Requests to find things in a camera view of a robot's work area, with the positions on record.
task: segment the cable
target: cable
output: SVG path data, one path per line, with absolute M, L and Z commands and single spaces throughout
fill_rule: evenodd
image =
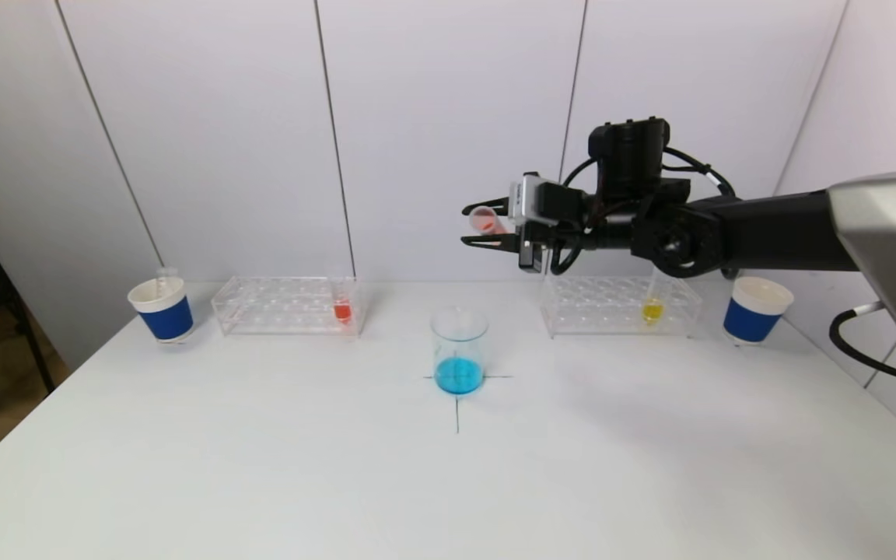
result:
M 569 187 L 569 184 L 572 183 L 572 180 L 575 180 L 576 175 L 579 175 L 583 170 L 585 170 L 588 166 L 592 166 L 594 163 L 597 163 L 597 159 L 594 159 L 594 157 L 590 157 L 590 159 L 587 159 L 586 162 L 580 163 L 574 170 L 572 170 L 572 173 L 569 174 L 569 177 L 566 177 L 565 180 L 562 181 L 562 186 Z
M 562 259 L 562 262 L 558 262 L 559 255 L 562 252 L 562 245 L 565 245 L 565 242 L 561 240 L 555 241 L 555 245 L 551 249 L 551 265 L 548 268 L 555 276 L 565 274 L 565 271 L 569 270 L 572 263 L 576 262 L 576 258 L 579 258 L 579 253 L 583 252 L 582 244 L 576 241 L 576 244 L 572 245 L 572 249 L 569 249 L 569 254 L 565 256 L 565 259 Z
M 896 368 L 882 364 L 882 362 L 878 362 L 876 359 L 870 358 L 868 355 L 856 350 L 856 348 L 849 346 L 849 343 L 843 339 L 842 333 L 839 333 L 838 330 L 846 321 L 856 319 L 856 317 L 867 315 L 881 309 L 884 309 L 884 304 L 883 302 L 878 301 L 839 313 L 839 315 L 835 316 L 835 319 L 832 319 L 831 326 L 828 327 L 828 337 L 831 339 L 831 343 L 835 344 L 835 347 L 842 350 L 842 353 L 848 355 L 849 358 L 853 358 L 857 362 L 860 362 L 860 364 L 870 366 L 870 368 L 874 368 L 878 372 L 883 372 L 889 376 L 895 376 L 896 378 Z
M 700 160 L 697 160 L 696 157 L 687 155 L 685 152 L 680 152 L 679 149 L 666 148 L 663 149 L 663 152 L 668 153 L 670 156 L 679 157 L 679 159 L 684 160 L 686 163 L 690 163 L 690 166 L 693 166 L 693 169 L 686 169 L 686 167 L 672 167 L 672 166 L 662 166 L 663 169 L 669 171 L 694 171 L 694 173 L 703 174 L 704 177 L 707 177 L 708 180 L 711 180 L 715 187 L 718 187 L 718 191 L 721 191 L 721 194 L 725 196 L 735 196 L 735 189 L 732 188 L 732 184 L 726 180 L 724 175 L 718 173 L 718 171 L 712 170 L 711 166 L 708 163 L 701 163 Z

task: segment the glass beaker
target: glass beaker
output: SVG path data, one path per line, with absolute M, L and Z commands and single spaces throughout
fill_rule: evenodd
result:
M 446 393 L 468 394 L 483 383 L 483 334 L 490 327 L 482 313 L 446 307 L 431 317 L 434 382 Z

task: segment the orange liquid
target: orange liquid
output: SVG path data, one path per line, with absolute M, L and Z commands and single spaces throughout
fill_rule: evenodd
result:
M 352 305 L 348 302 L 334 303 L 334 316 L 345 325 L 352 322 Z

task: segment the blue paper cup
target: blue paper cup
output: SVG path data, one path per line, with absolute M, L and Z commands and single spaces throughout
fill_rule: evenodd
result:
M 147 280 L 131 290 L 127 299 L 138 311 L 157 341 L 179 341 L 192 332 L 192 311 L 185 296 L 185 281 L 165 278 L 163 295 L 157 295 L 157 280 Z
M 772 280 L 743 276 L 735 281 L 725 331 L 737 344 L 758 344 L 793 303 L 793 294 Z

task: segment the table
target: table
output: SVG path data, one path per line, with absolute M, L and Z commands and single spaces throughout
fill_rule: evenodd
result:
M 0 444 L 0 559 L 896 558 L 896 419 L 792 327 L 548 339 L 537 284 L 373 287 L 358 340 L 134 319 Z M 461 400 L 429 311 L 490 318 Z

